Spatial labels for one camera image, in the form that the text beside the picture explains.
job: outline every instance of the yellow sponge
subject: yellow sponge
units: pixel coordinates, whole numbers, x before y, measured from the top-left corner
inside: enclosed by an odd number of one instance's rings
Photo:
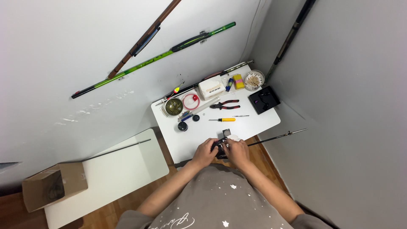
[[[236,74],[232,76],[234,79],[234,87],[236,90],[244,88],[245,85],[243,84],[242,76],[240,74]]]

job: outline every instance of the hand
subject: hand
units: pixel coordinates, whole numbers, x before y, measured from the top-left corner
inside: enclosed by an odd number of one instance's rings
[[[210,148],[212,147],[213,143],[216,142],[217,140],[219,139],[209,138],[206,141],[204,141],[201,145],[199,145],[191,162],[201,169],[208,166],[218,153],[217,146],[215,146],[212,152],[210,151]]]
[[[222,143],[222,146],[226,156],[238,169],[241,169],[242,167],[251,163],[249,157],[249,147],[245,141],[234,141],[232,139],[227,139]]]

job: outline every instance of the gray t-shirt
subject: gray t-shirt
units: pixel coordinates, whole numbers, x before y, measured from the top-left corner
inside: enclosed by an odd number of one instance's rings
[[[202,169],[155,219],[126,211],[116,229],[331,229],[320,219],[299,215],[288,224],[237,170],[221,164]]]

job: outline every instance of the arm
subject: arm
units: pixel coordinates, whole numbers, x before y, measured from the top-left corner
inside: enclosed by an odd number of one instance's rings
[[[157,217],[182,192],[186,184],[203,168],[208,166],[218,153],[216,146],[210,151],[212,144],[218,139],[208,139],[198,146],[192,161],[155,190],[137,209],[138,212],[152,218]]]
[[[288,223],[292,223],[298,215],[304,214],[303,210],[283,190],[250,161],[249,148],[243,140],[227,139],[223,144],[223,149],[231,162]]]

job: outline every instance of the cardboard box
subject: cardboard box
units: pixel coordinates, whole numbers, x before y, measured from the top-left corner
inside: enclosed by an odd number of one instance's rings
[[[82,162],[60,163],[23,180],[28,212],[60,202],[88,189]]]

